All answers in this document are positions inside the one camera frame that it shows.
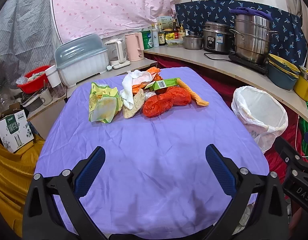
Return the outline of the orange knitted cloth strip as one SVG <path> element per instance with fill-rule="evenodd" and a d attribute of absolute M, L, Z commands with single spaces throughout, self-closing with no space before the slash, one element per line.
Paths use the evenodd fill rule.
<path fill-rule="evenodd" d="M 205 107 L 209 105 L 208 101 L 203 100 L 197 93 L 195 93 L 185 82 L 180 78 L 176 79 L 179 87 L 184 88 L 191 96 L 191 98 L 196 102 L 197 105 Z"/>

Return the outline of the yellow fabric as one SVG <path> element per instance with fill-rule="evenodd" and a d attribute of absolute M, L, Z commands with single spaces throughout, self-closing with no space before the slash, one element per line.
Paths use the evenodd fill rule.
<path fill-rule="evenodd" d="M 0 213 L 19 237 L 22 237 L 25 200 L 44 143 L 44 139 L 34 135 L 32 141 L 15 153 L 0 143 Z"/>

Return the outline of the dish rack with grey lid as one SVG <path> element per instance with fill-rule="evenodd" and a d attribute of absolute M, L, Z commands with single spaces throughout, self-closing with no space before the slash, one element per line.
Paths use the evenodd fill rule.
<path fill-rule="evenodd" d="M 95 74 L 103 74 L 110 65 L 107 47 L 96 34 L 69 41 L 55 50 L 57 71 L 68 88 Z"/>

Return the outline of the white bottle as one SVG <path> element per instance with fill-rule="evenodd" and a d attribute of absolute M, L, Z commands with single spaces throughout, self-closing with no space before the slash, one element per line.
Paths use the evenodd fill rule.
<path fill-rule="evenodd" d="M 158 28 L 156 24 L 152 25 L 151 29 L 151 36 L 152 36 L 152 41 L 153 41 L 153 48 L 159 47 L 159 40 L 158 40 Z"/>

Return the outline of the green yellow snack wrapper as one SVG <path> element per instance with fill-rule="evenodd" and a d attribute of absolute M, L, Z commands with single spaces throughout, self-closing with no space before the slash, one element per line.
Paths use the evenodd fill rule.
<path fill-rule="evenodd" d="M 123 100 L 117 87 L 91 83 L 89 93 L 89 116 L 90 122 L 111 123 L 114 117 L 121 111 Z"/>

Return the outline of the white green cardboard box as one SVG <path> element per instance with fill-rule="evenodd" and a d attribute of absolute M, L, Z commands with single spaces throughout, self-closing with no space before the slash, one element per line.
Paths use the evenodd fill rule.
<path fill-rule="evenodd" d="M 34 139 L 24 110 L 8 114 L 0 120 L 0 139 L 11 153 Z"/>

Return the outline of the red plastic basin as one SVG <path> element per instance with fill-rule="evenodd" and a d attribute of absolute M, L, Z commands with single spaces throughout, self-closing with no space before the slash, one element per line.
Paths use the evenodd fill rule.
<path fill-rule="evenodd" d="M 40 72 L 42 72 L 43 74 L 31 81 L 28 81 L 25 84 L 22 84 L 22 85 L 17 84 L 17 87 L 20 88 L 25 94 L 32 94 L 34 92 L 41 90 L 44 87 L 48 87 L 49 81 L 45 74 L 45 70 L 47 70 L 49 67 L 50 67 L 49 65 L 40 66 L 28 72 L 24 76 L 24 77 L 27 77 L 28 79 L 31 78 L 34 74 L 37 74 Z"/>

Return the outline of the white paper towel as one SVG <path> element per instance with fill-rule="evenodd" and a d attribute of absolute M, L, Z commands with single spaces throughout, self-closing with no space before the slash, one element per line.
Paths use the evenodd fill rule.
<path fill-rule="evenodd" d="M 128 109 L 134 106 L 133 92 L 132 92 L 132 71 L 128 71 L 127 75 L 122 81 L 123 89 L 120 91 L 120 96 L 123 99 L 123 104 Z"/>

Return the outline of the orange wrapper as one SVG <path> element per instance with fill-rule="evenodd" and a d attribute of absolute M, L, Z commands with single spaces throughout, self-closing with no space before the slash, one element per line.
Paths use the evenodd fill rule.
<path fill-rule="evenodd" d="M 135 70 L 132 74 L 132 92 L 137 94 L 140 89 L 145 88 L 153 81 L 159 81 L 163 78 L 159 75 L 161 70 L 157 67 L 151 67 L 146 71 Z"/>

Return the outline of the red orange plastic bag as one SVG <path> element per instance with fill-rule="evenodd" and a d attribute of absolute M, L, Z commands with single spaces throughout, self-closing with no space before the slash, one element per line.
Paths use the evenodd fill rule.
<path fill-rule="evenodd" d="M 153 95 L 143 105 L 143 114 L 153 118 L 170 110 L 173 106 L 186 106 L 191 103 L 191 95 L 181 87 L 168 87 L 165 93 Z"/>

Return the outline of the black induction cooker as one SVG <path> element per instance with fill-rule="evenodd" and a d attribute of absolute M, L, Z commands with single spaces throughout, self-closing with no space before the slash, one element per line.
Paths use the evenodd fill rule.
<path fill-rule="evenodd" d="M 267 74 L 267 67 L 264 65 L 264 64 L 256 64 L 256 63 L 253 63 L 251 61 L 248 61 L 246 59 L 242 59 L 240 58 L 239 56 L 237 56 L 235 53 L 230 53 L 228 55 L 230 61 L 236 63 L 236 64 L 239 64 L 239 65 L 242 65 L 250 70 L 253 70 L 259 74 L 262 74 L 262 75 L 266 75 Z"/>

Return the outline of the beige scrub sponge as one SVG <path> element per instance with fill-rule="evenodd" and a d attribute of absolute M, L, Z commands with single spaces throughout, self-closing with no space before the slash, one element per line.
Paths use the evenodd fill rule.
<path fill-rule="evenodd" d="M 134 106 L 131 109 L 123 106 L 123 117 L 125 119 L 132 118 L 144 105 L 145 103 L 145 94 L 143 89 L 140 89 L 136 95 L 133 96 Z"/>

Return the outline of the green wasabi box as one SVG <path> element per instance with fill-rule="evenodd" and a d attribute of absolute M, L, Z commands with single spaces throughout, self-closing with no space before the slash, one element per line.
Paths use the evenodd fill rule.
<path fill-rule="evenodd" d="M 177 79 L 165 79 L 165 80 L 158 80 L 152 81 L 151 83 L 147 84 L 144 89 L 149 89 L 150 91 L 157 91 L 160 89 L 165 89 L 168 87 L 177 86 Z"/>

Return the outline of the pink floral sheet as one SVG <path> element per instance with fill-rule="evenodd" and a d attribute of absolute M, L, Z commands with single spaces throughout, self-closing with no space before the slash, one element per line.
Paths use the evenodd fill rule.
<path fill-rule="evenodd" d="M 170 16 L 177 0 L 50 0 L 62 43 L 89 34 L 108 38 L 150 27 Z"/>

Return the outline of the curved grey countertop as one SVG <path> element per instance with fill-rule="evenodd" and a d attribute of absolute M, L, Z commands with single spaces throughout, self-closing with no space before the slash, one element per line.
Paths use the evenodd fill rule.
<path fill-rule="evenodd" d="M 202 49 L 187 50 L 183 47 L 170 48 L 167 46 L 147 49 L 144 53 L 182 60 L 233 77 L 250 86 L 266 91 L 308 122 L 306 102 L 293 90 L 285 90 L 276 86 L 268 77 L 229 61 L 227 55 L 209 54 L 205 56 L 205 51 Z"/>

